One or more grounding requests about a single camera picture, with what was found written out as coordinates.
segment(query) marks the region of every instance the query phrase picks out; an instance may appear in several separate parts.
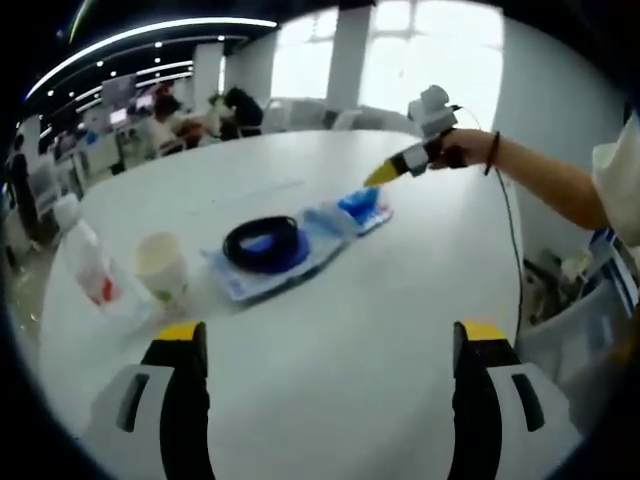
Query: paper cup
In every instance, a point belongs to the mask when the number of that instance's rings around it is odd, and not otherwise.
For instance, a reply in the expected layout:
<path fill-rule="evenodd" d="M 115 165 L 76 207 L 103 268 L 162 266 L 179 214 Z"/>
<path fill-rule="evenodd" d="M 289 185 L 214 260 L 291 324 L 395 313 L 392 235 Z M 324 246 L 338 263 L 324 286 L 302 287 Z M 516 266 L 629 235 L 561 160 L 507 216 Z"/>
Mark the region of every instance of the paper cup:
<path fill-rule="evenodd" d="M 136 248 L 135 275 L 167 314 L 188 314 L 187 262 L 175 235 L 160 232 L 143 239 Z"/>

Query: plastic bottle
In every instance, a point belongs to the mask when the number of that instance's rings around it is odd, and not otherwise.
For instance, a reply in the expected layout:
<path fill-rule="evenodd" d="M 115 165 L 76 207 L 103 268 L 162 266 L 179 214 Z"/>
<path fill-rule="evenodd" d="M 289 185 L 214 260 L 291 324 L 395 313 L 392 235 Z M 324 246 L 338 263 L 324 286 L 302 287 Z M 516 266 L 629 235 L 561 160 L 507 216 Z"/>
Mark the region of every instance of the plastic bottle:
<path fill-rule="evenodd" d="M 64 235 L 60 248 L 71 275 L 101 312 L 109 318 L 142 321 L 149 314 L 134 279 L 104 248 L 96 231 L 82 218 L 74 194 L 58 200 L 54 214 Z"/>

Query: black wristband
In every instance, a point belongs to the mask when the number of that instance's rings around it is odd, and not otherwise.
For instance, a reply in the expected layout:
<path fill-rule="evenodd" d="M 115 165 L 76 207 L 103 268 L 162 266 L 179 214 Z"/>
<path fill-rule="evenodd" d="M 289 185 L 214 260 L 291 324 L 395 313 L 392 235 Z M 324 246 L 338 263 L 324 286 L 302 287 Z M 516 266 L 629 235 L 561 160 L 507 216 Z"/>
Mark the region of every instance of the black wristband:
<path fill-rule="evenodd" d="M 491 142 L 491 148 L 489 149 L 489 155 L 487 155 L 487 160 L 485 162 L 486 168 L 484 169 L 485 177 L 489 175 L 489 171 L 493 166 L 493 162 L 496 159 L 496 154 L 498 153 L 498 147 L 500 146 L 500 132 L 496 132 L 493 136 L 493 142 Z"/>
<path fill-rule="evenodd" d="M 256 252 L 242 246 L 251 238 L 271 237 L 271 246 Z M 298 224 L 291 217 L 267 217 L 243 223 L 234 228 L 224 240 L 222 251 L 231 263 L 244 270 L 268 273 L 286 261 L 298 249 Z"/>

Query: black tape roll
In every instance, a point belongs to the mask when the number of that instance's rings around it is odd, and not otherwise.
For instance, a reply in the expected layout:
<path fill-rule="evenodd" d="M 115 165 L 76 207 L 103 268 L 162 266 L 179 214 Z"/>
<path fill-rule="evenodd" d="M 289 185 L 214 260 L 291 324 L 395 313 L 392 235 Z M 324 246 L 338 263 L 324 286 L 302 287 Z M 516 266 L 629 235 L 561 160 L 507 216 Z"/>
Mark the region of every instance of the black tape roll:
<path fill-rule="evenodd" d="M 260 252 L 242 243 L 261 235 L 271 237 L 271 247 Z M 295 255 L 298 249 L 298 224 L 291 217 L 267 217 L 234 228 L 224 240 L 223 252 L 231 263 L 250 272 L 271 273 L 273 268 Z"/>

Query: desk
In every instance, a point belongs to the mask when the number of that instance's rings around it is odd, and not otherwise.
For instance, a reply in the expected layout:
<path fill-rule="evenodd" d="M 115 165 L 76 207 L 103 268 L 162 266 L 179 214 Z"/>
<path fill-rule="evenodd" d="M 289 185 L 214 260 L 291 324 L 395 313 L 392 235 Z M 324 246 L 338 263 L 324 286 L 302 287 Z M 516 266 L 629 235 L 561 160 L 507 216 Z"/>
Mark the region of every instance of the desk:
<path fill-rule="evenodd" d="M 176 233 L 193 318 L 207 322 L 209 451 L 221 479 L 446 478 L 454 448 L 452 325 L 493 321 L 513 341 L 517 265 L 495 174 L 427 172 L 387 186 L 393 219 L 306 283 L 250 307 L 198 251 L 238 223 L 291 214 L 361 185 L 402 133 L 297 132 L 182 152 L 92 188 L 82 202 L 123 265 L 139 239 Z M 508 186 L 518 246 L 520 220 Z M 154 328 L 101 318 L 56 255 L 40 371 L 73 433 L 92 399 L 140 361 Z"/>

